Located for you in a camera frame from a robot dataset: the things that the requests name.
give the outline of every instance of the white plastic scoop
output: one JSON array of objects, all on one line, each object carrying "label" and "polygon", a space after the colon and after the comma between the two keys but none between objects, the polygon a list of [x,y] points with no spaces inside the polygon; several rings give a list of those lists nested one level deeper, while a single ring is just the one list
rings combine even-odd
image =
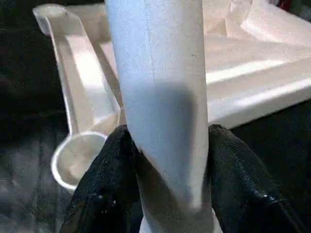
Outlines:
[{"label": "white plastic scoop", "polygon": [[68,137],[52,158],[52,173],[72,193],[103,147],[105,135],[120,123],[121,101],[108,84],[103,70],[107,64],[77,15],[55,4],[34,8],[34,15],[53,42],[69,125]]}]

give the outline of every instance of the white plastic part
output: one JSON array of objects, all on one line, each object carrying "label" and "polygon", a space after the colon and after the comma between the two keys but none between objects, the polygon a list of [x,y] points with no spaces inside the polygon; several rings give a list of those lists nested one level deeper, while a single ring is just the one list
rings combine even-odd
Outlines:
[{"label": "white plastic part", "polygon": [[96,132],[78,133],[66,138],[52,158],[52,173],[57,182],[73,194],[106,139],[105,135]]},{"label": "white plastic part", "polygon": [[[104,14],[102,9],[102,5],[83,8],[84,23],[92,25],[94,20],[100,21]],[[110,37],[109,33],[106,33],[108,36],[104,32],[98,33],[98,28],[92,30],[94,27],[88,27],[87,33],[80,18],[61,5],[41,5],[33,12],[42,32],[53,42],[69,125],[68,137],[52,158],[52,173],[60,185],[73,193],[92,159],[103,147],[104,135],[125,122],[121,117],[122,100],[116,75],[101,46],[91,42],[109,41]],[[80,138],[85,138],[81,142],[89,152],[76,143]],[[75,155],[70,153],[74,147],[81,149]]]},{"label": "white plastic part", "polygon": [[202,1],[105,3],[128,129],[155,169],[138,175],[143,223],[212,232]]}]

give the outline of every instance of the cardboard tube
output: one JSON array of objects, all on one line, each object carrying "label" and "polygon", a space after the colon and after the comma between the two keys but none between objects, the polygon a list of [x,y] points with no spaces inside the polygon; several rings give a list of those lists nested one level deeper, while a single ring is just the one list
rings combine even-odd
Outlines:
[{"label": "cardboard tube", "polygon": [[[147,158],[138,172],[147,225],[157,233],[209,232],[202,1],[105,3],[128,129]],[[160,212],[150,202],[176,211]],[[207,224],[194,229],[202,209]],[[173,218],[176,224],[165,222]]]}]

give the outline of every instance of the black fabric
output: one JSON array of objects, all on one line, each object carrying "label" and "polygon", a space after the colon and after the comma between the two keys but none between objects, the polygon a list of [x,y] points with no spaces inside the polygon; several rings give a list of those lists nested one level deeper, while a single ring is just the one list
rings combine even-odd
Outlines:
[{"label": "black fabric", "polygon": [[231,131],[209,128],[212,205],[226,233],[306,233],[265,164]]},{"label": "black fabric", "polygon": [[0,232],[58,232],[71,196],[50,162],[68,133],[65,114],[2,119],[0,132]]}]

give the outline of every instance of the white plastic rod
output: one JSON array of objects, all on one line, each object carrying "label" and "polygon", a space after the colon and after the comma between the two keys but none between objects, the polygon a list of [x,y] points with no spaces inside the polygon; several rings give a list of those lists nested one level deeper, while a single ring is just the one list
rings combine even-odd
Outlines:
[{"label": "white plastic rod", "polygon": [[105,3],[128,128],[150,162],[138,171],[141,232],[208,233],[202,0]]}]

